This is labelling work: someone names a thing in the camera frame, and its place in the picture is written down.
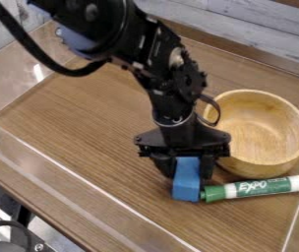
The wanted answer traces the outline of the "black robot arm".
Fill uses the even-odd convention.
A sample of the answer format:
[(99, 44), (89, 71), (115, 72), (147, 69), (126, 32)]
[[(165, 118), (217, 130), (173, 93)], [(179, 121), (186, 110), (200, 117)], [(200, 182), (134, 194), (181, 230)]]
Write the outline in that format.
[(84, 77), (105, 65), (129, 71), (153, 104), (158, 128), (138, 135), (139, 154), (151, 158), (162, 173), (173, 178), (181, 158), (196, 158), (204, 179), (213, 176), (217, 161), (230, 155), (232, 136), (218, 130), (217, 119), (196, 111), (200, 101), (218, 107), (204, 93), (208, 74), (193, 60), (179, 35), (150, 17), (134, 0), (27, 0), (58, 22), (62, 39), (90, 64), (70, 69), (52, 57), (22, 27), (0, 2), (0, 22), (32, 57), (54, 72)]

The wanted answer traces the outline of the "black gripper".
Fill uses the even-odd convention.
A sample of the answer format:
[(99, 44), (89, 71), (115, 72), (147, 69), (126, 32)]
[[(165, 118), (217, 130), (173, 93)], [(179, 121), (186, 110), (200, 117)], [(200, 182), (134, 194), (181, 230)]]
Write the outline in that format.
[(174, 157), (202, 157), (200, 173), (204, 179), (213, 176), (216, 158), (230, 155), (232, 136), (229, 133), (208, 127), (193, 114), (181, 124), (159, 126), (134, 138), (139, 155), (149, 157), (162, 174), (173, 179), (177, 172)]

